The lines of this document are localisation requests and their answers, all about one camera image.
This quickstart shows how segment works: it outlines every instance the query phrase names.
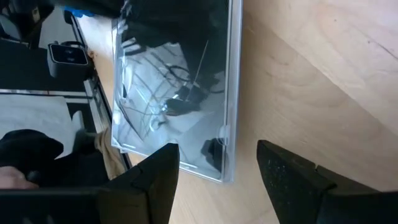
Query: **blue object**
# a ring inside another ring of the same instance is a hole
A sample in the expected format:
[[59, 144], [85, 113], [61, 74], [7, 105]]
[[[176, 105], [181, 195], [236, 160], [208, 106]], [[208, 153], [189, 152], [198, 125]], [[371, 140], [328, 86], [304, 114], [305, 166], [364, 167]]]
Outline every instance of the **blue object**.
[[88, 16], [88, 17], [94, 17], [95, 16], [95, 14], [93, 14], [92, 12], [90, 12], [88, 10], [79, 10], [79, 9], [74, 9], [74, 8], [71, 8], [71, 7], [65, 7], [64, 10], [70, 11], [73, 14], [73, 16], [79, 17], [79, 18], [82, 18], [83, 15], [84, 16]]

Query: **light wood surface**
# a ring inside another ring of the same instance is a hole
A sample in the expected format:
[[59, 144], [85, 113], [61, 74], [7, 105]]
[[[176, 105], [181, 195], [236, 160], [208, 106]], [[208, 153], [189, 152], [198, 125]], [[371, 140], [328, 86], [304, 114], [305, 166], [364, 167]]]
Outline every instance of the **light wood surface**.
[[[80, 24], [112, 103], [110, 22]], [[397, 190], [397, 57], [398, 1], [245, 0], [235, 183], [181, 172], [170, 222], [278, 223], [258, 139]]]

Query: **transparent acrylic sheet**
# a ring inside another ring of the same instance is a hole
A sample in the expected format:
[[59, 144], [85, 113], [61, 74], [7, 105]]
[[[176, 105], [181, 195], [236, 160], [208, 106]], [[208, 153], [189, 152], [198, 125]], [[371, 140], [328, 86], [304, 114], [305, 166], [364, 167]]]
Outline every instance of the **transparent acrylic sheet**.
[[161, 37], [154, 44], [134, 35], [126, 38], [129, 29], [137, 29], [128, 21], [131, 6], [126, 3], [113, 32], [112, 144], [122, 152], [148, 156], [168, 142], [178, 143], [182, 169], [218, 182], [233, 180], [238, 96], [227, 104], [231, 100], [226, 93], [229, 79], [238, 80], [238, 73], [233, 77], [227, 73], [224, 6], [207, 24], [216, 32], [192, 35], [188, 29], [179, 41]]

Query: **black device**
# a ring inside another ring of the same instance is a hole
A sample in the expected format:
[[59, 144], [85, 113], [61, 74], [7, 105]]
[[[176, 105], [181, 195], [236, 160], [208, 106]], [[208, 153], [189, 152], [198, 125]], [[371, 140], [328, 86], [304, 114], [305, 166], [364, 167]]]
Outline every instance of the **black device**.
[[167, 144], [102, 187], [0, 190], [3, 224], [168, 223], [179, 167]]
[[76, 41], [49, 44], [47, 64], [52, 77], [76, 82], [86, 80], [93, 68], [86, 50]]
[[280, 224], [398, 223], [398, 192], [378, 192], [265, 140], [257, 161]]

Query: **wooden table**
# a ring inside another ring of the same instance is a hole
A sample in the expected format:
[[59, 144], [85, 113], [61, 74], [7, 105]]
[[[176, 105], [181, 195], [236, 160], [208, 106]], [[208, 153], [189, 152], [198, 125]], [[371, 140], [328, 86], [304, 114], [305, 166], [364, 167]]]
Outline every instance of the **wooden table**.
[[[112, 103], [110, 21], [85, 17], [80, 25]], [[397, 40], [395, 0], [245, 0], [235, 183], [181, 172], [170, 222], [277, 223], [258, 139], [397, 190]]]

